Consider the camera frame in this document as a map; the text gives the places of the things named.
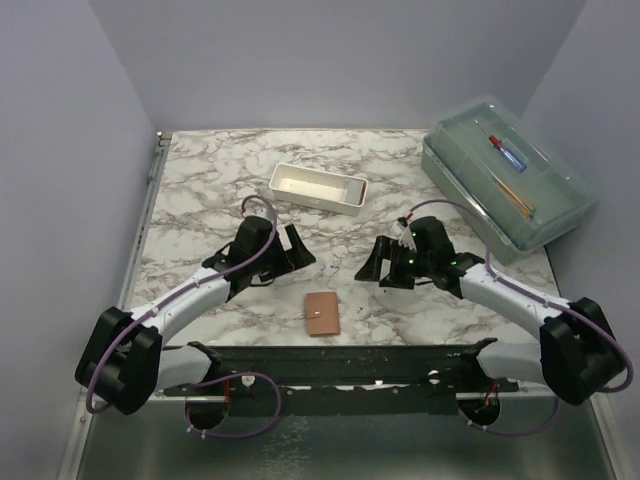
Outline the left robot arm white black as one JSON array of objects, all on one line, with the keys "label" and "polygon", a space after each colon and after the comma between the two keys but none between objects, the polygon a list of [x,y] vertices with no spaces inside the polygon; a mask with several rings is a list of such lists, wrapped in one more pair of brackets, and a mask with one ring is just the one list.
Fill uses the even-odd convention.
[{"label": "left robot arm white black", "polygon": [[315,263],[295,226],[286,226],[285,233],[289,248],[270,221],[248,216],[235,238],[178,287],[131,311],[105,310],[80,357],[76,381],[125,415],[139,410],[155,391],[173,386],[189,384],[201,395],[214,393],[222,372],[212,364],[212,353],[198,343],[177,349],[166,345],[243,290]]}]

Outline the orange pencil tool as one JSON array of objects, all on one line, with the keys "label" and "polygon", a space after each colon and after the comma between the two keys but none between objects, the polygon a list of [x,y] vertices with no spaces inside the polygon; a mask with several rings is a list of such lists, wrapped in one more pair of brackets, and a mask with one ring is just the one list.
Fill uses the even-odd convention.
[{"label": "orange pencil tool", "polygon": [[535,216],[535,207],[522,195],[518,194],[497,176],[493,176],[493,181],[525,218],[532,219]]}]

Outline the clear green plastic toolbox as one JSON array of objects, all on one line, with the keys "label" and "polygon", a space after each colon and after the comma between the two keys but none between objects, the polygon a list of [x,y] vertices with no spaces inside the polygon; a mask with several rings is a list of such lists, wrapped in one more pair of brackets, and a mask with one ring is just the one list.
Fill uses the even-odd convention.
[{"label": "clear green plastic toolbox", "polygon": [[[474,119],[526,164],[524,172],[517,172],[492,147]],[[592,188],[491,95],[436,115],[423,139],[421,165],[503,265],[568,233],[596,203]],[[535,207],[532,219],[519,212],[493,176]]]}]

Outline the tan leather card holder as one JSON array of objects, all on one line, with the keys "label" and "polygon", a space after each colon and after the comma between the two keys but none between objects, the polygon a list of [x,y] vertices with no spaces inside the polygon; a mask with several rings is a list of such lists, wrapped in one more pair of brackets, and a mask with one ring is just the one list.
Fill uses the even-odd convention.
[{"label": "tan leather card holder", "polygon": [[306,330],[311,337],[341,333],[339,302],[335,292],[308,293],[304,309]]}]

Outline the white rectangular tray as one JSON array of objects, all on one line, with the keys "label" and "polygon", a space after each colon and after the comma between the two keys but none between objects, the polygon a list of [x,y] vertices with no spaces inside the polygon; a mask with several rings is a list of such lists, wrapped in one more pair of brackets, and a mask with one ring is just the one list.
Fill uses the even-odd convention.
[{"label": "white rectangular tray", "polygon": [[299,206],[357,216],[365,204],[366,179],[279,163],[269,188],[276,200]]}]

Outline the red blue screwdriver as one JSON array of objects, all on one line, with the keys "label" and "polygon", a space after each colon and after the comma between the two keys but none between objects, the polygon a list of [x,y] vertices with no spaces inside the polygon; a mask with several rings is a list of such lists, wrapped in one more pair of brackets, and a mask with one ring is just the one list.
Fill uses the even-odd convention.
[{"label": "red blue screwdriver", "polygon": [[486,130],[477,119],[473,120],[474,124],[484,132],[492,147],[519,173],[526,170],[526,164],[511,150],[502,140]]}]

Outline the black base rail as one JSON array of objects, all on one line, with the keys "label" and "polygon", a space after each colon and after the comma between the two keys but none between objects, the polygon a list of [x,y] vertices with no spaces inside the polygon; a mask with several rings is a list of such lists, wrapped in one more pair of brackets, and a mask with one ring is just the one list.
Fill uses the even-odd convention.
[{"label": "black base rail", "polygon": [[232,415],[267,417],[429,413],[454,415],[456,397],[518,386],[492,380],[476,358],[488,346],[267,346],[214,348],[202,380],[167,385],[203,415],[224,394]]}]

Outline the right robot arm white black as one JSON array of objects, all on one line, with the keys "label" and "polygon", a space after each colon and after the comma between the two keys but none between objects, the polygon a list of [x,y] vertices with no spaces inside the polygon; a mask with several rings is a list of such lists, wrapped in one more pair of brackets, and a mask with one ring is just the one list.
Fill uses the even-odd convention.
[{"label": "right robot arm white black", "polygon": [[470,252],[458,253],[444,225],[433,216],[400,222],[400,238],[376,238],[355,278],[384,288],[412,290],[428,279],[436,288],[479,304],[518,325],[532,344],[492,341],[460,367],[460,379],[480,392],[496,379],[547,386],[557,397],[580,405],[628,370],[600,306],[589,298],[548,296],[488,269]]}]

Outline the aluminium frame rail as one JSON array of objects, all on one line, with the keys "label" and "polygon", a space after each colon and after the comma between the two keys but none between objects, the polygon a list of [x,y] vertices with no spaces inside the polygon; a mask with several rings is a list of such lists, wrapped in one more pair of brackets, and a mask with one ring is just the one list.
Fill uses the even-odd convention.
[{"label": "aluminium frame rail", "polygon": [[[171,132],[158,132],[157,136],[158,142],[154,150],[154,156],[147,176],[146,195],[137,231],[134,236],[134,243],[127,264],[122,288],[120,290],[118,300],[116,301],[116,306],[121,309],[127,307],[133,297],[149,225],[171,144]],[[78,475],[83,449],[89,433],[89,427],[91,426],[91,414],[86,410],[85,398],[86,388],[81,387],[74,412],[72,428],[66,443],[60,469],[56,476],[57,479],[75,479]]]}]

